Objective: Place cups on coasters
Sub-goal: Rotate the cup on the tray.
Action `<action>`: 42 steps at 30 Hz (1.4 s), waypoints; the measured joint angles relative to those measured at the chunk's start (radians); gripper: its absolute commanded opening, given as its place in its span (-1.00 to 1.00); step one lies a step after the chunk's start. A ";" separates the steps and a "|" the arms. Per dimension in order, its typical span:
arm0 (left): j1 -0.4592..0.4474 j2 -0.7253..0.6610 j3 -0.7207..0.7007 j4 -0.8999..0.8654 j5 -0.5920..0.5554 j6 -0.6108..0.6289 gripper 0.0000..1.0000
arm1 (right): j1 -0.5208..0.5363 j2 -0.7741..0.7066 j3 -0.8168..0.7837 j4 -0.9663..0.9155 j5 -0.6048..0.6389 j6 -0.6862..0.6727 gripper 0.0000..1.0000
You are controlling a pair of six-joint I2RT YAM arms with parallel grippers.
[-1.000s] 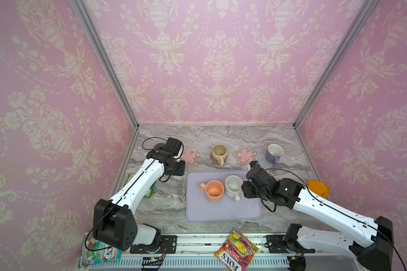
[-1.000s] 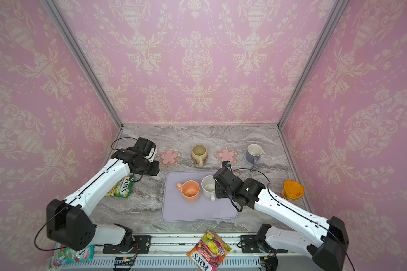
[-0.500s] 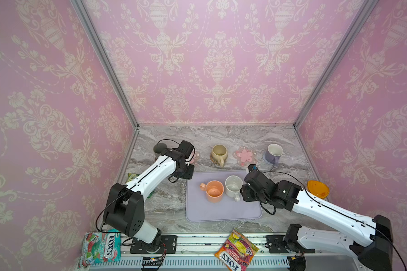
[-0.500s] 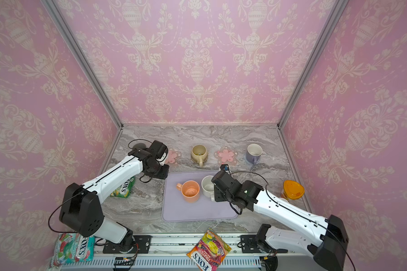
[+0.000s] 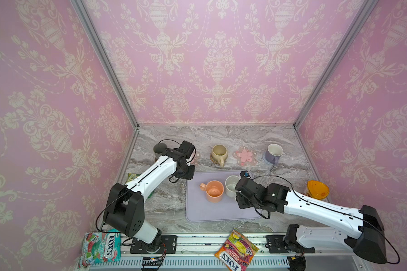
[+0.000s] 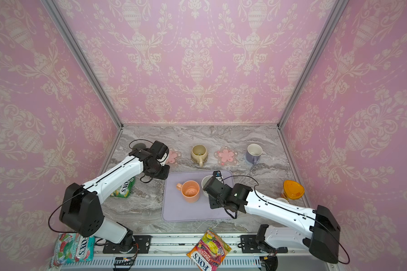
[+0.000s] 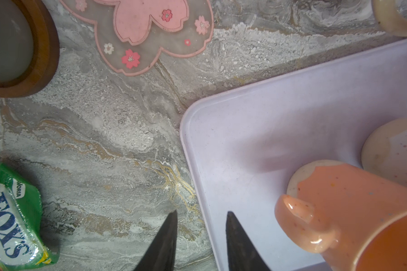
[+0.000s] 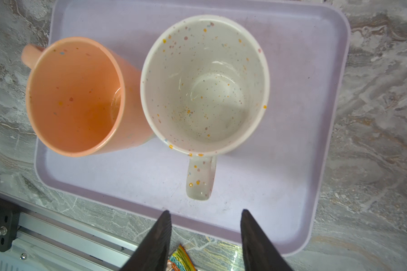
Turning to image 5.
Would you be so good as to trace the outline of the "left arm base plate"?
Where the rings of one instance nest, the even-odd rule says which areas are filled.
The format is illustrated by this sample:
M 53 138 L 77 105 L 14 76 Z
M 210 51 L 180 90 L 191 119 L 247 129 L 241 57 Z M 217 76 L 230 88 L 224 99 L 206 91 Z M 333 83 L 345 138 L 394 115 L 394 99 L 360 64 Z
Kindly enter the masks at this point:
M 134 239 L 131 243 L 130 254 L 175 254 L 177 245 L 177 236 L 161 235 L 161 244 L 157 249 L 149 248 L 150 246 L 141 240 Z

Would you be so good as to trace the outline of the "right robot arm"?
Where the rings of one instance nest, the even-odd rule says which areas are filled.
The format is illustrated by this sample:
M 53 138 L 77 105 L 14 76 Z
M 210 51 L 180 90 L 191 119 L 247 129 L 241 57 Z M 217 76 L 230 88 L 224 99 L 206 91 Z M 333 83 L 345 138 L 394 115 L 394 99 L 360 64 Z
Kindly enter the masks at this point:
M 364 205 L 361 209 L 337 206 L 313 199 L 280 184 L 262 186 L 241 173 L 236 184 L 236 201 L 240 209 L 254 208 L 305 217 L 341 231 L 346 245 L 360 258 L 376 264 L 387 263 L 384 224 L 378 211 Z

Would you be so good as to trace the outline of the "peach pink mug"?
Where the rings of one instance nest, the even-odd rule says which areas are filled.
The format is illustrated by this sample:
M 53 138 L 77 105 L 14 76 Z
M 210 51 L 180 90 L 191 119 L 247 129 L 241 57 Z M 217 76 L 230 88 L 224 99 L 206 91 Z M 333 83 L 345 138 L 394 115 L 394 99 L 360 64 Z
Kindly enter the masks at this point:
M 225 192 L 225 187 L 217 180 L 212 180 L 207 184 L 200 184 L 200 189 L 206 193 L 206 198 L 211 203 L 219 203 Z

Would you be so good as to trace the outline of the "white speckled mug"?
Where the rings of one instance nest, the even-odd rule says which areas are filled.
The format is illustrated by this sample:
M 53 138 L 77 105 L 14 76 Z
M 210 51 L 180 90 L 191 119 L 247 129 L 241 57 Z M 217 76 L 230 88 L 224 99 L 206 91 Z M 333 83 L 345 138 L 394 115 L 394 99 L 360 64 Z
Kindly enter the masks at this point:
M 225 193 L 230 198 L 236 197 L 236 185 L 240 181 L 239 176 L 229 176 L 225 180 Z

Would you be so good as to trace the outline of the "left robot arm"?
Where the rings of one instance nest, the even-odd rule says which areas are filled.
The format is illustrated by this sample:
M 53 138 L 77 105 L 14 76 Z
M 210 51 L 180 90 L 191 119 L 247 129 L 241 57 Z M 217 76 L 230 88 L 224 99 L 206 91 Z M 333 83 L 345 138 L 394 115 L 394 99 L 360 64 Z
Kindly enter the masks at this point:
M 196 148 L 192 145 L 166 149 L 158 160 L 136 179 L 115 184 L 109 192 L 102 220 L 129 238 L 141 241 L 145 250 L 156 253 L 162 246 L 161 230 L 145 218 L 145 202 L 166 179 L 191 180 L 195 166 L 191 164 Z

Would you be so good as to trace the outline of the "pink flower coaster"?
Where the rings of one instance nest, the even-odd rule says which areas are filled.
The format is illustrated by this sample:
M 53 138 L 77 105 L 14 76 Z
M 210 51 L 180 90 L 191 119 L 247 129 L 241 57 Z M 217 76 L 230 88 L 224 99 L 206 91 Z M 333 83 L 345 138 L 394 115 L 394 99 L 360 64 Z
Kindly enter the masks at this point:
M 257 153 L 246 147 L 240 147 L 232 155 L 241 167 L 255 166 L 257 164 Z
M 194 155 L 191 164 L 197 166 L 199 164 L 199 160 L 200 160 L 200 153 L 196 152 L 196 154 Z

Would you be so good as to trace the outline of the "beige yellow mug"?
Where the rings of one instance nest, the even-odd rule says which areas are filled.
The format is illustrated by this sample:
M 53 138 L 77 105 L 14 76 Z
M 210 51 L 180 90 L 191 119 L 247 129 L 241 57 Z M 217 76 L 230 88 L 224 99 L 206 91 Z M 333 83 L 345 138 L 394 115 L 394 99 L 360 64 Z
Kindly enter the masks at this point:
M 224 145 L 215 145 L 212 148 L 210 159 L 214 164 L 219 165 L 221 168 L 225 166 L 228 158 L 228 150 Z

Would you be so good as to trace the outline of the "lavender mug white inside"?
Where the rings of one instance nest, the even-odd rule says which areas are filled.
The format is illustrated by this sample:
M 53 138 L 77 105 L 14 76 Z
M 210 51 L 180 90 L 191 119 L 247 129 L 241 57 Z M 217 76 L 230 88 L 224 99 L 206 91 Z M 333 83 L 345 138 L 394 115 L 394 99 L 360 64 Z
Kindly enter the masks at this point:
M 283 154 L 283 148 L 279 144 L 272 143 L 268 145 L 263 158 L 265 162 L 275 166 L 279 163 L 279 160 Z

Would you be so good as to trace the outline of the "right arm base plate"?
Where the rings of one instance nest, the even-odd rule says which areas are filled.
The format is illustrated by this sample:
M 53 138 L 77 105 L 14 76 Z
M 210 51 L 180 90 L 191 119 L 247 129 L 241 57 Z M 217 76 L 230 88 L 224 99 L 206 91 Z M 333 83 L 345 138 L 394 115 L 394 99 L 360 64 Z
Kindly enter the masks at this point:
M 297 237 L 287 237 L 283 235 L 266 236 L 265 247 L 271 254 L 314 254 L 315 248 L 305 248 L 297 241 Z

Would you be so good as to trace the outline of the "grey green mug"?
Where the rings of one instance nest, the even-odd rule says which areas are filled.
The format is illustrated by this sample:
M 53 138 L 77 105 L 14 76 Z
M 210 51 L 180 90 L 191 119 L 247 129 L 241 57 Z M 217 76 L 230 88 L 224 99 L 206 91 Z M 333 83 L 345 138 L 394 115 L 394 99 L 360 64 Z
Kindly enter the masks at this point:
M 157 143 L 153 147 L 153 152 L 155 156 L 155 161 L 159 159 L 159 157 L 162 155 L 162 153 L 167 149 L 167 145 L 163 142 Z

